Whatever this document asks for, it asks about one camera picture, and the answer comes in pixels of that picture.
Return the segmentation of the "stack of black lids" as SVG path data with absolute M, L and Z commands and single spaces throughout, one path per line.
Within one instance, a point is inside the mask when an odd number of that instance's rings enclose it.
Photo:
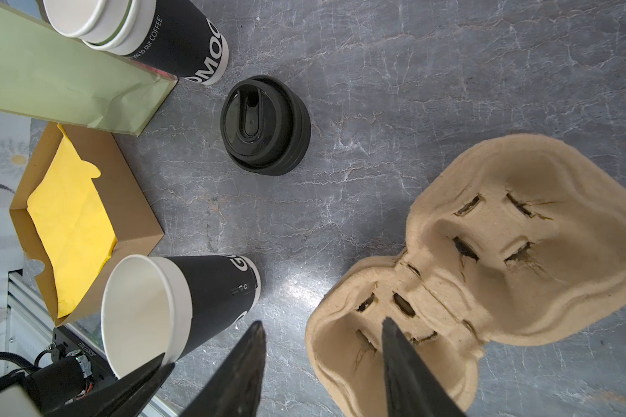
M 242 170 L 280 177 L 301 163 L 311 141 L 311 118 L 302 99 L 272 76 L 253 76 L 231 89 L 220 132 Z

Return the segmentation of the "green white paper bag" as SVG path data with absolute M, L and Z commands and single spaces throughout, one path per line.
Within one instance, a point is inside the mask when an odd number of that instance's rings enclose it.
M 0 111 L 138 136 L 176 85 L 0 2 Z

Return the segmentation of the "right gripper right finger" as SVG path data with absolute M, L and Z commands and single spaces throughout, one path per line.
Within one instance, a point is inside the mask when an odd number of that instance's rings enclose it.
M 383 321 L 382 344 L 389 417 L 465 417 L 391 318 Z

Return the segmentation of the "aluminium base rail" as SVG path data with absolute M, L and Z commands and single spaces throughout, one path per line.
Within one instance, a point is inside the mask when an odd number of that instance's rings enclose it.
M 34 364 L 53 342 L 54 324 L 34 283 L 22 269 L 8 275 L 5 349 Z

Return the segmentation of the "yellow napkins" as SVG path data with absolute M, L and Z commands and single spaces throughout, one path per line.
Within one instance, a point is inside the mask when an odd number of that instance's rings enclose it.
M 57 318 L 80 304 L 118 241 L 94 180 L 101 171 L 81 158 L 64 127 L 45 177 L 27 200 L 52 265 Z

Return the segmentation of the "black paper coffee cup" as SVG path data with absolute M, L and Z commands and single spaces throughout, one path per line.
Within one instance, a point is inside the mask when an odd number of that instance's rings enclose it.
M 257 304 L 260 273 L 242 255 L 129 255 L 104 289 L 106 359 L 122 379 L 148 361 L 174 363 L 235 325 Z

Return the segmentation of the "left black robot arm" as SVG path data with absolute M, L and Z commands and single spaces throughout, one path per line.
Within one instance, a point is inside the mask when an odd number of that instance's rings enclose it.
M 0 360 L 17 365 L 0 377 L 0 416 L 139 416 L 175 368 L 160 354 L 118 378 L 97 347 L 64 327 L 37 359 L 46 354 L 52 364 L 40 367 L 0 352 Z

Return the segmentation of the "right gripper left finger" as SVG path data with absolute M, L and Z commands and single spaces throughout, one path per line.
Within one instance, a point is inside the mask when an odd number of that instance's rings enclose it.
M 266 356 L 263 323 L 254 321 L 181 415 L 255 416 L 261 400 Z

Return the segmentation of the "brown pulp cup carrier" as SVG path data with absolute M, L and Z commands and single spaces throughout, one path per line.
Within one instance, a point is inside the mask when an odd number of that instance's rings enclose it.
M 386 318 L 467 409 L 486 343 L 558 342 L 626 305 L 626 189 L 563 141 L 480 142 L 405 230 L 399 255 L 356 263 L 307 324 L 311 366 L 347 416 L 386 413 Z

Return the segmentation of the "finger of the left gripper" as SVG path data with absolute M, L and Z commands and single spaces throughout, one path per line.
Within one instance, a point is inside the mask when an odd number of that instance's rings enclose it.
M 175 368 L 175 363 L 163 365 L 163 357 L 164 354 L 160 354 L 111 386 L 46 415 L 139 416 Z

